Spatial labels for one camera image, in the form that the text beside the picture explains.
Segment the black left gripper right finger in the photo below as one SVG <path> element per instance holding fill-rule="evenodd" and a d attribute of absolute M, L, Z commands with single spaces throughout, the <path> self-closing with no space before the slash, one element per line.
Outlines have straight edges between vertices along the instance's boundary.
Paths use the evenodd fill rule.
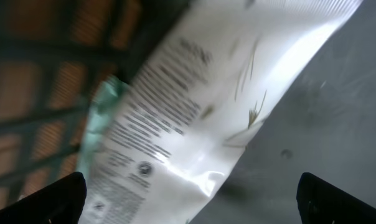
<path fill-rule="evenodd" d="M 376 208 L 305 172 L 296 193 L 303 224 L 376 224 Z"/>

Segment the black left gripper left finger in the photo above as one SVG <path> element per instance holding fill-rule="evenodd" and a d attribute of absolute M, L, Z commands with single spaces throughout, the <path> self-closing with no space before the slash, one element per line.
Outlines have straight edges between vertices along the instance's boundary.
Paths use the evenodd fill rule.
<path fill-rule="evenodd" d="M 0 210 L 0 224 L 77 224 L 86 196 L 85 178 L 74 172 Z"/>

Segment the grey plastic mesh basket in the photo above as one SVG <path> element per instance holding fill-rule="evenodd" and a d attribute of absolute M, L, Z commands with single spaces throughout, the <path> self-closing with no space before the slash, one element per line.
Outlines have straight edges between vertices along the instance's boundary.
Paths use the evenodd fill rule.
<path fill-rule="evenodd" d="M 0 1 L 0 210 L 79 171 L 195 1 Z M 300 223 L 310 172 L 376 208 L 376 1 L 316 52 L 189 223 Z"/>

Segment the white cream tube gold cap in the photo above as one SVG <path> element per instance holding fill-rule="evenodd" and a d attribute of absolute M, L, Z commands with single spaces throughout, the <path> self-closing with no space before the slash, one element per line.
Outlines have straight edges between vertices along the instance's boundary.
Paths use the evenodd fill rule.
<path fill-rule="evenodd" d="M 189 223 L 359 1 L 195 1 L 122 96 L 80 223 Z"/>

